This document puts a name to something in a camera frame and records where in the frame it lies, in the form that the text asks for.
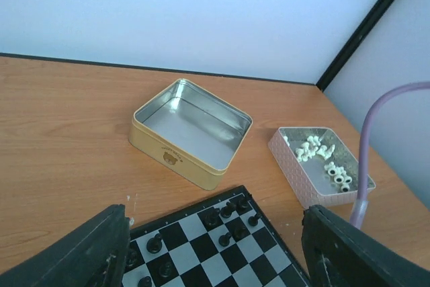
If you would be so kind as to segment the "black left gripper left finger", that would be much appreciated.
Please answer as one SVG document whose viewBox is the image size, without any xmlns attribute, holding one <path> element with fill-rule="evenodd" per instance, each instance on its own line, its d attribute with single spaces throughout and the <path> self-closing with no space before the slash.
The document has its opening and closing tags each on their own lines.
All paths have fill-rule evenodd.
<svg viewBox="0 0 430 287">
<path fill-rule="evenodd" d="M 2 286 L 121 286 L 130 244 L 125 205 L 113 204 L 1 274 Z"/>
</svg>

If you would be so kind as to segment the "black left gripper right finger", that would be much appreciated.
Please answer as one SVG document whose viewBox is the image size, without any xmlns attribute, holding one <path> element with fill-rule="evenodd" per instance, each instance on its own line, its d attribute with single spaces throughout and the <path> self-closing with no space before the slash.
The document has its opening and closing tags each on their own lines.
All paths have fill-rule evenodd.
<svg viewBox="0 0 430 287">
<path fill-rule="evenodd" d="M 428 286 L 429 271 L 321 205 L 304 211 L 302 249 L 312 286 Z"/>
</svg>

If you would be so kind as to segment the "black chess piece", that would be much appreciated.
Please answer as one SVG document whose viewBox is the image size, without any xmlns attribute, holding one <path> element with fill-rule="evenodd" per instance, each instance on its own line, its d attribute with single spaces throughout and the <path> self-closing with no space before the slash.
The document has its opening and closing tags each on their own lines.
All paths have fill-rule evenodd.
<svg viewBox="0 0 430 287">
<path fill-rule="evenodd" d="M 167 261 L 162 264 L 159 268 L 159 276 L 161 278 L 167 279 L 170 277 L 173 270 L 173 264 L 171 261 Z"/>
</svg>

